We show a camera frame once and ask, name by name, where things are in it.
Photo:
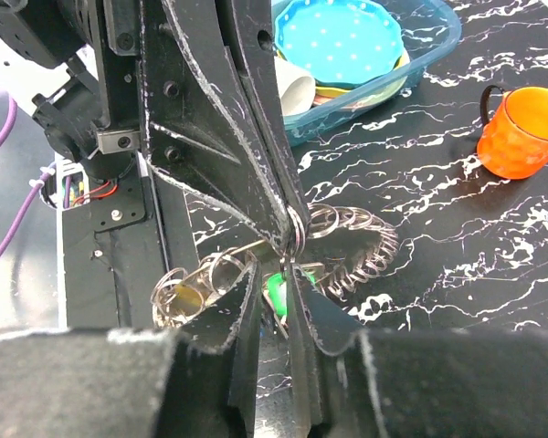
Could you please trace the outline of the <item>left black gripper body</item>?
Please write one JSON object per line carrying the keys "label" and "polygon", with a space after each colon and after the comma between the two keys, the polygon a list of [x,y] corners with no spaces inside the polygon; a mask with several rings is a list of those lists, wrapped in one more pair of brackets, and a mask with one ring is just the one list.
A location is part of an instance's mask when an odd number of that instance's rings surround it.
{"label": "left black gripper body", "polygon": [[126,173],[142,138],[144,37],[159,1],[32,1],[39,65],[66,65],[58,99],[37,94],[34,121],[52,149],[88,173]]}

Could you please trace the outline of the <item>yellow capped key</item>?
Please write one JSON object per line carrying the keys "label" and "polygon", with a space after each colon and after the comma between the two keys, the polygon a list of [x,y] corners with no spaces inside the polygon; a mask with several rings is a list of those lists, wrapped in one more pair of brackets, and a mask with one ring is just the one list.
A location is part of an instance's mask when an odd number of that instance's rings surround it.
{"label": "yellow capped key", "polygon": [[204,306],[205,297],[199,291],[181,284],[174,287],[171,307],[178,315],[192,317],[202,311]]}

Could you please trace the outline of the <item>green capped key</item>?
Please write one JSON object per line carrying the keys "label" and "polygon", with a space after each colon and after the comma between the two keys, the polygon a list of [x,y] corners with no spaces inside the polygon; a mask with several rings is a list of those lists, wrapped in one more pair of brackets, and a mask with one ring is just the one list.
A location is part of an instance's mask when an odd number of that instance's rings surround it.
{"label": "green capped key", "polygon": [[266,291],[275,314],[279,318],[286,317],[288,315],[287,285],[281,273],[274,274],[267,279]]}

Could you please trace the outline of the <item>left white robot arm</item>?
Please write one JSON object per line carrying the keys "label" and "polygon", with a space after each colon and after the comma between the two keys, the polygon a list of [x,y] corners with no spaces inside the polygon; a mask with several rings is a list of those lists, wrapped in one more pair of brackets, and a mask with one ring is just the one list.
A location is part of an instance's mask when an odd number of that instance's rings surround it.
{"label": "left white robot arm", "polygon": [[34,119],[99,180],[139,151],[162,180],[232,215],[281,256],[310,213],[284,129],[267,1],[0,1],[0,39],[66,65]]}

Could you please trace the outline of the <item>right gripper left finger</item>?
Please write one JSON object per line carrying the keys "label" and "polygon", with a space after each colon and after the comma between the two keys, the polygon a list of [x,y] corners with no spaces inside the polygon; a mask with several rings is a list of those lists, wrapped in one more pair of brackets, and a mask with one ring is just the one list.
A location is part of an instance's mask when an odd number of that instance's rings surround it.
{"label": "right gripper left finger", "polygon": [[260,317],[260,267],[250,262],[225,295],[182,327],[179,437],[253,435]]}

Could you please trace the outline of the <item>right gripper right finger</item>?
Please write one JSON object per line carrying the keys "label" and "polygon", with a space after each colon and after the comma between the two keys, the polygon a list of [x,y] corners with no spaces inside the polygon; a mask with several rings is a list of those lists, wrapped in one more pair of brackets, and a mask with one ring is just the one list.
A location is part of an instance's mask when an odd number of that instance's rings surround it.
{"label": "right gripper right finger", "polygon": [[343,353],[363,326],[323,295],[299,265],[286,265],[285,279],[296,435],[331,436],[346,416]]}

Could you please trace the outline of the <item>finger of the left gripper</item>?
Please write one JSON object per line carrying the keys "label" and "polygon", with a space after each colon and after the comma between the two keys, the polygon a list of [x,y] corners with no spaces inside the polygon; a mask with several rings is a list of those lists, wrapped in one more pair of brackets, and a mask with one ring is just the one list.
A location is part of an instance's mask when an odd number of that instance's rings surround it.
{"label": "finger of the left gripper", "polygon": [[144,37],[142,150],[152,170],[276,250],[290,228],[257,123],[221,35],[216,1],[159,1]]}
{"label": "finger of the left gripper", "polygon": [[284,128],[275,74],[274,31],[269,1],[216,1],[221,35],[265,146],[290,235],[306,235],[310,213]]}

